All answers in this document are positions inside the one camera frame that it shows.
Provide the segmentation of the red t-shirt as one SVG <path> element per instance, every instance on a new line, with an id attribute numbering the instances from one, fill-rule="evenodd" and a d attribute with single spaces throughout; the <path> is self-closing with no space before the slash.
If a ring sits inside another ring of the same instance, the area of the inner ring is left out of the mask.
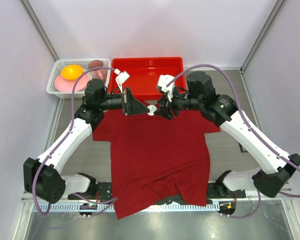
<path id="1" fill-rule="evenodd" d="M 93 132 L 110 143 L 112 194 L 118 219 L 135 214 L 166 197 L 180 195 L 205 206 L 210 177 L 206 134 L 220 128 L 195 110 L 168 120 L 147 114 L 105 112 Z"/>

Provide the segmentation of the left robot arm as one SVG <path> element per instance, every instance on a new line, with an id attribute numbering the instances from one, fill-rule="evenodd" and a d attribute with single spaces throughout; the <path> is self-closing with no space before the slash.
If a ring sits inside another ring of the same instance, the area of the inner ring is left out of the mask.
<path id="1" fill-rule="evenodd" d="M 92 79 L 87 83 L 82 105 L 73 114 L 69 126 L 44 153 L 23 164 L 24 189 L 38 198 L 57 203 L 63 195 L 79 193 L 90 200 L 97 192 L 96 179 L 85 173 L 62 176 L 62 170 L 77 147 L 89 137 L 108 110 L 121 110 L 124 115 L 152 115 L 154 106 L 145 106 L 126 88 L 121 94 L 107 94 L 104 82 Z"/>

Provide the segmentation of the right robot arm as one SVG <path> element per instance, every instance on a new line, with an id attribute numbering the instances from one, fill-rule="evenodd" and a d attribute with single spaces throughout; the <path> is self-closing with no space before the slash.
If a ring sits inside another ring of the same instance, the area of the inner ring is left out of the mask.
<path id="1" fill-rule="evenodd" d="M 216 193 L 223 198 L 237 190 L 256 189 L 274 198 L 281 192 L 300 166 L 300 155 L 289 154 L 270 141 L 239 110 L 237 103 L 226 94 L 217 94 L 212 79 L 203 71 L 187 76 L 187 89 L 175 86 L 173 76 L 160 75 L 157 89 L 162 93 L 155 115 L 172 120 L 181 110 L 199 111 L 204 119 L 221 128 L 238 141 L 259 164 L 246 171 L 225 171 L 216 181 Z"/>

